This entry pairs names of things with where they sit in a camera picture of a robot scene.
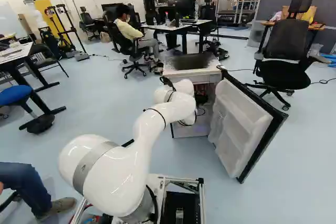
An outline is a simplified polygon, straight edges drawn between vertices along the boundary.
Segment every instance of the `fridge door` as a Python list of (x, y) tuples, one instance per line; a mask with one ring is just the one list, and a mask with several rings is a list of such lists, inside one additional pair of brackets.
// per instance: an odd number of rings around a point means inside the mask
[(242, 184), (287, 114), (278, 111), (227, 71), (216, 87), (208, 136), (231, 178)]

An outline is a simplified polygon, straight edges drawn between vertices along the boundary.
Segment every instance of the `water bottle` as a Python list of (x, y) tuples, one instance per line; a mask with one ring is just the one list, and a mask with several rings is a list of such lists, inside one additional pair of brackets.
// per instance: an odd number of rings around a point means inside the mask
[(168, 12), (166, 12), (166, 18), (165, 18), (165, 24), (166, 24), (166, 26), (168, 26), (169, 23), (170, 23), (170, 20), (168, 18)]
[(197, 4), (197, 0), (195, 1), (195, 20), (198, 20), (198, 4)]

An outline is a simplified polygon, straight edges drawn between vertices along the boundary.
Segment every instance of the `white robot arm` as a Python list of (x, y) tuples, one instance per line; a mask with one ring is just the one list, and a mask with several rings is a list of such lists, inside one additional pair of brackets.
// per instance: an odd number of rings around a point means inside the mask
[(137, 211), (146, 194), (154, 142), (172, 122), (195, 123), (196, 102), (190, 80), (173, 87), (161, 86), (154, 93), (154, 101), (156, 105), (135, 122), (134, 143), (128, 147), (101, 136), (82, 135), (60, 153), (63, 179), (105, 214), (127, 219)]

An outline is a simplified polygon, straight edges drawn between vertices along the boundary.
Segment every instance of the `keyboard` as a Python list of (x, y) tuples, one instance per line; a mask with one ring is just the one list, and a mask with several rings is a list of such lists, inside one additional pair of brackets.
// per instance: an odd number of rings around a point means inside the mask
[(195, 24), (195, 23), (197, 23), (197, 20), (182, 18), (182, 19), (180, 19), (180, 22), (182, 22), (182, 23), (189, 23), (189, 24)]

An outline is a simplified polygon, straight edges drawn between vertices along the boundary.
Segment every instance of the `floor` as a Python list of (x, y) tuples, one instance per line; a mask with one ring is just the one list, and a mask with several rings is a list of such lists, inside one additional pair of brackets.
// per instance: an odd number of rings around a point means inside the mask
[[(189, 52), (197, 52), (196, 40), (197, 36), (188, 35)], [(246, 47), (246, 40), (220, 41), (230, 54), (223, 62), (227, 69), (253, 68), (256, 48)], [(54, 126), (47, 132), (36, 136), (19, 131), (19, 125), (30, 119), (20, 108), (14, 108), (10, 119), (0, 122), (1, 161), (31, 163), (53, 199), (81, 198), (63, 181), (57, 168), (58, 154), (70, 140), (93, 133), (122, 144), (132, 138), (132, 125), (142, 110), (152, 105), (158, 76), (143, 77), (133, 72), (125, 80), (120, 71), (123, 56), (111, 47), (111, 43), (100, 42), (86, 45), (91, 54), (107, 55), (109, 59), (92, 56), (81, 62), (63, 60), (69, 79), (59, 68), (43, 72), (47, 81), (61, 84), (39, 95), (50, 108), (67, 106), (66, 111), (56, 115)], [(318, 63), (307, 73), (313, 82), (336, 77), (335, 69)], [(256, 79), (251, 71), (232, 72), (232, 75), (243, 83)], [(40, 86), (32, 76), (27, 80), (33, 87)], [(272, 95), (265, 99), (281, 108)], [(205, 137), (174, 140), (169, 129), (154, 146), (150, 171), (176, 177), (204, 177), (207, 223), (334, 224), (336, 142), (332, 129), (336, 81), (328, 85), (314, 84), (286, 99), (292, 104), (289, 117), (243, 185), (228, 177)], [(33, 103), (30, 105), (40, 113)], [(0, 200), (10, 193), (4, 191)], [(68, 223), (70, 216), (71, 213), (60, 215), (45, 223)], [(11, 204), (0, 215), (0, 223), (36, 221), (27, 205), (21, 203)]]

